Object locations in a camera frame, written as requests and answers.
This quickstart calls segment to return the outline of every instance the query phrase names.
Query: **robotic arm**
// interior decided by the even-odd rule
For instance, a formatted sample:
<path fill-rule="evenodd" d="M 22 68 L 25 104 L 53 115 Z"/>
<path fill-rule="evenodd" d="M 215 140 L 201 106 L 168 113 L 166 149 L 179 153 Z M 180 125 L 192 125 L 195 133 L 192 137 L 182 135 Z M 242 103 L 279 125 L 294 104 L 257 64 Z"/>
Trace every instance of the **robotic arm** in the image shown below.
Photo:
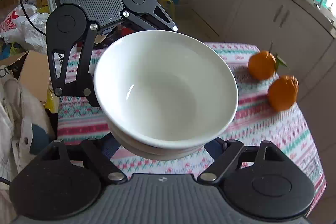
<path fill-rule="evenodd" d="M 99 106 L 89 64 L 96 35 L 105 35 L 119 24 L 135 31 L 169 30 L 177 26 L 157 0 L 55 0 L 58 8 L 46 24 L 50 77 L 56 96 L 85 96 Z M 74 82 L 65 84 L 70 50 L 83 42 Z M 54 54 L 64 54 L 60 75 L 56 74 Z"/>
<path fill-rule="evenodd" d="M 197 180 L 191 174 L 133 174 L 128 180 L 105 157 L 112 138 L 50 143 L 11 183 L 20 215 L 13 224 L 308 224 L 314 186 L 271 142 L 254 147 L 217 138 L 212 142 L 222 154 Z"/>

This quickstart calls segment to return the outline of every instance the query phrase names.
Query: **bowl rim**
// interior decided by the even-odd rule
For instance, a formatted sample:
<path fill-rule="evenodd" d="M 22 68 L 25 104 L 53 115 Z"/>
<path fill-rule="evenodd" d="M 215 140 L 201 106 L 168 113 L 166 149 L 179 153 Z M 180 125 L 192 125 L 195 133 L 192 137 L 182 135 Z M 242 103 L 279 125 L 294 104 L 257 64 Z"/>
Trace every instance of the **bowl rim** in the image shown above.
<path fill-rule="evenodd" d="M 207 46 L 203 42 L 197 40 L 196 38 L 190 37 L 190 36 L 182 34 L 182 33 L 176 33 L 176 32 L 171 32 L 171 31 L 164 31 L 164 30 L 146 30 L 146 31 L 131 33 L 129 35 L 121 37 L 120 39 L 118 39 L 117 41 L 115 41 L 114 43 L 112 43 L 103 52 L 103 54 L 100 56 L 100 58 L 99 58 L 99 60 L 97 62 L 97 65 L 95 67 L 95 71 L 99 67 L 99 65 L 101 63 L 101 60 L 102 60 L 102 57 L 105 54 L 107 54 L 107 52 L 108 52 L 107 50 L 109 48 L 113 48 L 113 47 L 116 47 L 117 45 L 119 45 L 125 37 L 139 35 L 139 33 L 145 33 L 145 32 L 170 32 L 170 33 L 173 33 L 173 34 L 182 35 L 182 36 L 185 36 L 185 37 L 188 37 L 188 38 L 191 38 L 191 39 L 195 40 L 195 42 L 201 43 L 204 47 L 208 48 L 215 55 L 217 55 L 217 57 L 221 59 L 221 61 L 226 66 L 226 68 L 229 70 L 230 75 L 232 77 L 232 80 L 235 83 L 235 95 L 236 95 L 235 110 L 233 111 L 232 116 L 230 117 L 230 119 L 228 120 L 228 122 L 224 125 L 224 127 L 218 133 L 215 133 L 215 134 L 213 134 L 211 136 L 196 137 L 196 138 L 192 138 L 192 139 L 179 140 L 179 141 L 166 141 L 166 140 L 154 139 L 152 137 L 145 136 L 145 135 L 143 135 L 141 133 L 131 132 L 131 131 L 127 130 L 117 120 L 115 120 L 110 113 L 108 113 L 107 111 L 105 111 L 104 100 L 102 100 L 102 98 L 100 98 L 99 95 L 98 95 L 98 93 L 96 92 L 95 94 L 96 94 L 98 103 L 99 103 L 101 109 L 103 110 L 104 114 L 107 116 L 108 119 L 110 119 L 110 121 L 115 126 L 117 126 L 119 128 L 119 130 L 121 130 L 125 134 L 129 135 L 130 137 L 134 138 L 135 140 L 137 140 L 139 142 L 142 142 L 144 144 L 147 144 L 147 145 L 150 145 L 150 146 L 154 146 L 154 147 L 165 148 L 165 149 L 186 149 L 186 148 L 190 148 L 190 147 L 196 147 L 196 146 L 205 145 L 206 143 L 214 140 L 216 137 L 218 137 L 219 135 L 221 135 L 224 132 L 224 130 L 229 126 L 229 124 L 232 122 L 232 120 L 234 119 L 234 117 L 236 115 L 236 111 L 237 111 L 237 107 L 238 107 L 238 88 L 237 88 L 236 79 L 233 76 L 233 73 L 230 70 L 229 66 L 226 64 L 226 62 L 219 56 L 219 54 L 217 54 L 213 49 L 211 49 L 209 46 Z M 94 73 L 93 84 L 94 84 L 94 89 L 96 91 L 96 85 L 97 85 L 96 73 Z"/>
<path fill-rule="evenodd" d="M 109 129 L 111 130 L 111 133 L 112 133 L 113 136 L 117 135 L 120 139 L 122 139 L 128 145 L 136 148 L 137 150 L 144 151 L 144 152 L 152 154 L 152 155 L 166 155 L 168 151 L 169 151 L 169 153 L 181 154 L 181 153 L 186 153 L 188 151 L 191 151 L 191 150 L 194 150 L 196 148 L 201 148 L 202 147 L 202 146 L 188 147 L 186 149 L 165 149 L 165 148 L 154 147 L 154 146 L 146 145 L 142 142 L 139 142 L 139 141 L 133 139 L 129 135 L 124 134 L 119 129 L 116 130 L 116 126 L 111 121 L 108 121 L 108 126 L 109 126 Z"/>
<path fill-rule="evenodd" d="M 152 154 L 146 151 L 142 151 L 140 149 L 138 149 L 137 147 L 127 143 L 125 140 L 123 140 L 119 135 L 114 135 L 112 133 L 113 137 L 116 139 L 116 141 L 118 143 L 120 143 L 120 145 L 122 145 L 124 148 L 126 148 L 129 152 L 138 155 L 140 157 L 143 157 L 145 159 L 149 159 L 149 160 L 178 160 L 184 157 L 187 157 L 189 155 L 191 155 L 192 153 L 195 153 L 198 149 L 200 149 L 202 146 L 200 147 L 196 147 L 194 148 L 194 150 L 189 150 L 187 152 L 179 152 L 177 154 L 169 154 L 169 155 L 159 155 L 159 154 Z"/>

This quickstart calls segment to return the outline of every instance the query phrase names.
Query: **white cloth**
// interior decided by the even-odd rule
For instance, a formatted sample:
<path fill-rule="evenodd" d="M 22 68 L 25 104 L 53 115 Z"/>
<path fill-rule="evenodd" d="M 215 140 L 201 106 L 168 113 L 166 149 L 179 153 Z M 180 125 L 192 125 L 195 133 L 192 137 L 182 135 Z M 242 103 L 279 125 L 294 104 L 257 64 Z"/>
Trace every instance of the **white cloth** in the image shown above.
<path fill-rule="evenodd" d="M 0 66 L 0 176 L 12 181 L 35 157 L 31 154 L 33 126 L 51 140 L 54 132 L 40 101 Z M 8 185 L 0 183 L 0 223 L 15 217 L 8 198 Z"/>

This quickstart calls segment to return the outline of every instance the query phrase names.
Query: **stacked bowls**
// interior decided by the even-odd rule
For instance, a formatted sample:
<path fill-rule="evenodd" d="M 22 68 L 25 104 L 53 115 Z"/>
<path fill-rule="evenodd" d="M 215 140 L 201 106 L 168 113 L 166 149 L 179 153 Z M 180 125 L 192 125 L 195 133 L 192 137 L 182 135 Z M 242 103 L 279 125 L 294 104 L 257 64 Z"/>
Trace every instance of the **stacked bowls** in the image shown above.
<path fill-rule="evenodd" d="M 236 81 L 220 56 L 169 31 L 114 42 L 97 63 L 94 88 L 115 139 L 153 160 L 197 151 L 223 133 L 238 105 Z"/>

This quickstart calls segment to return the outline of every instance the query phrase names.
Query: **patterned tablecloth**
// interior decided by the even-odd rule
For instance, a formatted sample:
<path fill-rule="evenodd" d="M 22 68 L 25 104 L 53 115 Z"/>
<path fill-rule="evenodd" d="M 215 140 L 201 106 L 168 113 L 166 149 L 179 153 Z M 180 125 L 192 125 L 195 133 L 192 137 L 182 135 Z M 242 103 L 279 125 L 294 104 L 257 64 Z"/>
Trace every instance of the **patterned tablecloth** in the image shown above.
<path fill-rule="evenodd" d="M 236 116 L 220 136 L 223 140 L 236 139 L 245 145 L 258 146 L 262 140 L 272 141 L 295 164 L 300 167 L 315 185 L 316 195 L 312 208 L 326 187 L 326 180 L 315 143 L 307 123 L 295 104 L 290 110 L 275 113 L 267 102 L 269 85 L 277 77 L 256 81 L 247 71 L 250 56 L 258 52 L 252 45 L 206 43 L 228 64 L 236 79 L 239 102 Z M 93 71 L 103 50 L 93 51 L 90 71 Z M 66 81 L 76 78 L 79 54 L 70 57 Z M 58 112 L 58 138 L 67 144 L 95 137 L 100 139 L 109 133 L 100 108 L 91 107 L 85 97 L 61 97 Z M 136 156 L 120 147 L 111 158 L 128 177 L 132 173 L 192 173 L 197 177 L 213 159 L 204 149 L 179 160 L 156 161 Z"/>

